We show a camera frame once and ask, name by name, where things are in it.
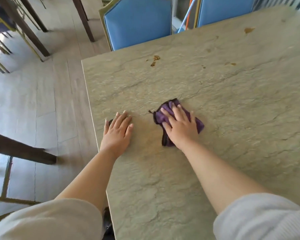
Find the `sleeve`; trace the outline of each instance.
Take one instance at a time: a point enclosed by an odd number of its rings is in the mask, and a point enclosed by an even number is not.
[[[101,239],[102,217],[91,203],[60,199],[12,213],[0,222],[0,239]]]
[[[213,224],[216,239],[300,239],[300,206],[270,193],[243,196]]]

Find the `person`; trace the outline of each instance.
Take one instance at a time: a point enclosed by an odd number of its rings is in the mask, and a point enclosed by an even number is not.
[[[216,239],[300,239],[300,206],[231,167],[198,142],[195,116],[173,107],[164,123],[185,154],[217,213]],[[127,112],[104,124],[99,153],[55,200],[12,213],[0,222],[0,239],[101,239],[106,188],[115,161],[130,143]]]

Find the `light blue pole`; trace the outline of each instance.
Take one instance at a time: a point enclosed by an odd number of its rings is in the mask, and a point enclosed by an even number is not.
[[[188,17],[188,15],[189,15],[189,12],[191,11],[192,6],[194,5],[195,1],[196,1],[196,0],[192,0],[192,3],[190,4],[190,7],[189,7],[189,9],[188,9],[188,11],[187,11],[187,14],[185,15],[185,17],[184,17],[184,19],[183,19],[183,21],[182,21],[182,24],[181,24],[181,26],[180,26],[180,28],[179,28],[179,30],[178,30],[178,33],[180,33],[180,30],[181,30],[182,26],[183,26],[184,23],[186,22],[187,17]]]

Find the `orange pole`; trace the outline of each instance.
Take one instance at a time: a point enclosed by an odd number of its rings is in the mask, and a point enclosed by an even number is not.
[[[186,22],[186,24],[185,24],[185,30],[188,29],[189,17],[190,17],[190,12],[189,12],[189,15],[188,15],[188,17],[187,17],[187,22]]]

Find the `stone-textured table surface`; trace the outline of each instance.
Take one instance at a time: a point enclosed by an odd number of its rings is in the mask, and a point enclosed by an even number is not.
[[[264,9],[82,64],[98,143],[117,111],[135,124],[107,189],[117,240],[214,239],[216,214],[196,175],[178,149],[161,146],[148,113],[173,98],[206,125],[203,144],[300,204],[299,12]]]

